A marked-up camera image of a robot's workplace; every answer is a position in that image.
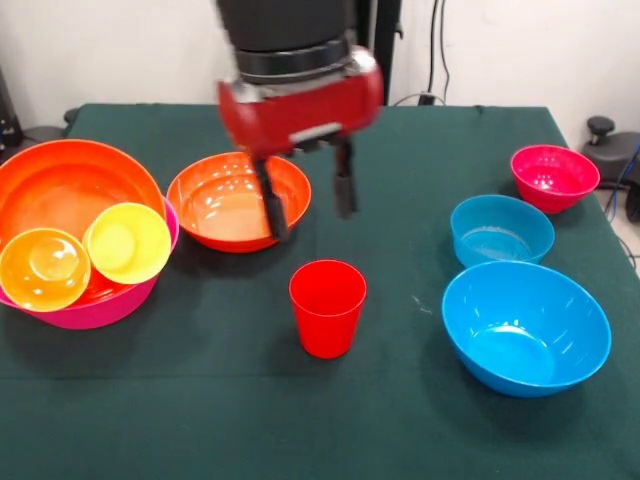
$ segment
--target blue bowl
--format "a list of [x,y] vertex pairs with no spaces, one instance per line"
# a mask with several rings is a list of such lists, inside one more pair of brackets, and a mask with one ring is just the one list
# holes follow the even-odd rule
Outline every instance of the blue bowl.
[[451,214],[453,247],[469,268],[494,260],[538,263],[555,239],[544,213],[522,200],[481,195],[459,204]]
[[598,302],[570,278],[524,262],[490,262],[458,275],[442,299],[458,356],[486,386],[515,397],[566,390],[611,350]]

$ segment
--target yellow bowl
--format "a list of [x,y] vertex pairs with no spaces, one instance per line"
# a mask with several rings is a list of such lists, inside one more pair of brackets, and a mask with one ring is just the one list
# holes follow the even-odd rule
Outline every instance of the yellow bowl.
[[16,305],[33,312],[68,307],[87,289],[90,277],[87,252],[62,230],[27,230],[0,254],[0,286]]
[[171,235],[156,211],[139,203],[107,208],[91,224],[83,244],[95,269],[109,280],[136,285],[167,264]]

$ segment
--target white wall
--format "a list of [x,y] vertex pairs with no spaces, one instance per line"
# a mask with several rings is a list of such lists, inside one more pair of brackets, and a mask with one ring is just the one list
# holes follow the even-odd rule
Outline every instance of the white wall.
[[0,65],[27,127],[85,102],[210,103],[233,71],[210,0],[0,0]]
[[[391,100],[427,87],[432,5],[403,0]],[[448,0],[445,21],[450,104],[546,105],[573,147],[596,113],[640,129],[640,1]]]
[[[403,1],[392,100],[426,87],[431,1]],[[446,17],[450,103],[548,105],[572,146],[594,113],[640,129],[640,1],[448,0]],[[212,102],[233,71],[210,0],[0,0],[0,64],[27,127],[84,102]]]

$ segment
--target green tablecloth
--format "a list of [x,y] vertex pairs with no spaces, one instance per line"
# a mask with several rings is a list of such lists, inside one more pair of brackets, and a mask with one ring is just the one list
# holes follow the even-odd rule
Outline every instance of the green tablecloth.
[[[88,105],[69,136],[115,145],[162,189],[230,148],[208,106]],[[361,212],[336,218],[330,151],[296,161],[312,206],[292,241],[232,256],[184,233],[127,320],[68,332],[0,310],[0,478],[640,478],[638,280],[594,198],[553,217],[543,263],[580,282],[613,329],[604,368],[567,393],[499,396],[459,364],[440,299],[461,270],[449,214],[516,194],[509,157],[562,144],[545,109],[396,108],[356,138]],[[351,352],[296,338],[287,284],[335,257],[366,275]]]

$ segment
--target pink bowl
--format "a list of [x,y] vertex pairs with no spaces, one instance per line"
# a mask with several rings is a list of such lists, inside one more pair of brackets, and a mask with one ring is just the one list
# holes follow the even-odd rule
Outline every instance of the pink bowl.
[[[171,233],[171,251],[173,251],[178,243],[180,226],[178,225],[178,216],[171,204],[166,199],[164,199],[164,203],[167,207],[167,225]],[[157,281],[158,276],[145,283],[134,285],[127,290],[119,291],[115,295],[95,303],[79,306],[72,305],[57,312],[39,313],[19,308],[7,298],[2,289],[0,289],[0,303],[22,310],[56,327],[68,330],[90,330],[111,325],[133,313],[144,303]]]
[[600,172],[584,155],[554,145],[533,145],[511,157],[522,198],[544,213],[560,213],[590,194]]

